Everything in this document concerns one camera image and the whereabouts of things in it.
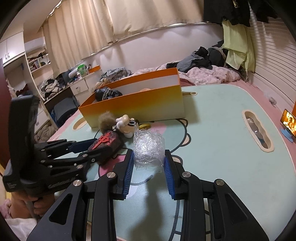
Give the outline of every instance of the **curtain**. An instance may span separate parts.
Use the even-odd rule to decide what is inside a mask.
[[[64,0],[43,24],[54,78],[112,41],[113,28],[102,0]]]
[[[175,23],[199,23],[204,0],[105,0],[114,39]]]

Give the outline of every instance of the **orange small box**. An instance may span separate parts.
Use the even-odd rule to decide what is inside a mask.
[[[104,87],[118,90],[123,95],[97,102],[94,93],[79,107],[92,128],[98,127],[98,117],[106,111],[110,111],[117,118],[127,114],[140,122],[185,117],[180,79],[176,68],[132,76]]]
[[[98,70],[100,70],[100,69],[101,69],[101,67],[98,65],[98,66],[96,66],[96,67],[91,68],[91,69],[89,70],[89,73],[91,74],[91,73],[96,72],[96,71],[98,71]]]

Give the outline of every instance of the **person's arm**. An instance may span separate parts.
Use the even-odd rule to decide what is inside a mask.
[[[25,191],[13,192],[11,194],[11,206],[9,208],[10,215],[12,218],[31,218],[25,202],[34,202],[34,213],[43,216],[54,201],[54,194],[38,199],[28,196]]]

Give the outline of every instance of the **red door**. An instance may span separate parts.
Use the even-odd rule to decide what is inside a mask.
[[[8,116],[11,96],[6,84],[3,63],[0,58],[0,164],[5,168],[10,159],[8,146]]]

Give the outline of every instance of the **light green table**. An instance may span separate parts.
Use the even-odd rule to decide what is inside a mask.
[[[158,121],[152,127],[163,134],[166,149],[186,171],[207,181],[225,180],[274,241],[296,209],[295,170],[279,131],[251,95],[237,86],[203,85],[183,91],[198,93],[184,97],[185,119]],[[269,133],[273,152],[263,152],[252,138],[242,118],[246,109],[258,116]],[[89,125],[73,130],[81,117],[60,139],[81,141],[95,136],[98,129]],[[132,140],[126,140],[125,148],[132,148]],[[121,150],[105,167],[93,164],[88,181],[112,170],[124,153]],[[131,182],[127,199],[114,201],[117,236],[127,241],[179,240],[183,202],[171,199],[164,173],[134,169]]]

